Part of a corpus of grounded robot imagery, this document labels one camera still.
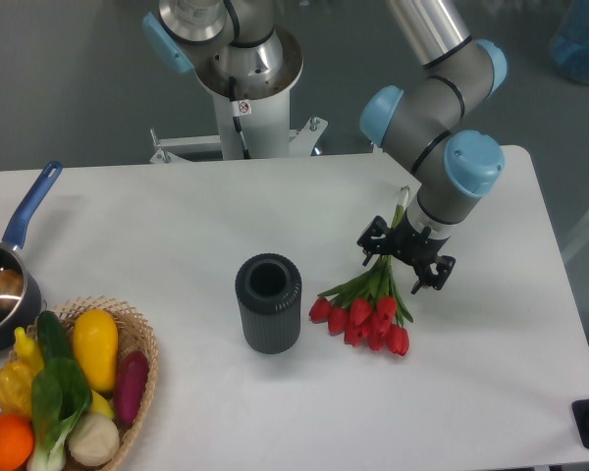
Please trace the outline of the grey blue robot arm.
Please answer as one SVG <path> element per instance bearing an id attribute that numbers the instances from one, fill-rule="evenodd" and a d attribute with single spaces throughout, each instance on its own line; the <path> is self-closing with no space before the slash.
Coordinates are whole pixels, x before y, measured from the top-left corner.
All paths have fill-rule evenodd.
<path id="1" fill-rule="evenodd" d="M 455 126 L 499 88 L 508 66 L 496 45 L 472 38 L 450 1 L 388 7 L 427 78 L 411 91 L 378 91 L 359 126 L 420 187 L 396 228 L 375 221 L 358 243 L 366 255 L 391 255 L 411 266 L 418 288 L 439 289 L 455 266 L 442 246 L 505 164 L 493 138 Z M 276 24 L 272 2 L 162 1 L 142 29 L 171 70 L 195 73 L 211 93 L 225 159 L 289 155 L 290 91 L 302 54 Z"/>

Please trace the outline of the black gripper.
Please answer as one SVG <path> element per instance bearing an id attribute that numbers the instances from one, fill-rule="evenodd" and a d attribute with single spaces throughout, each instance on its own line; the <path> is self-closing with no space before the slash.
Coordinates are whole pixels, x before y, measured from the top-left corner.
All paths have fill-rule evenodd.
<path id="1" fill-rule="evenodd" d="M 374 255 L 393 255 L 407 265 L 412 265 L 417 281 L 410 290 L 417 294 L 422 288 L 441 290 L 455 267 L 455 258 L 438 255 L 447 238 L 433 238 L 433 231 L 415 229 L 408 218 L 402 218 L 391 229 L 386 220 L 377 215 L 356 241 L 367 266 Z"/>

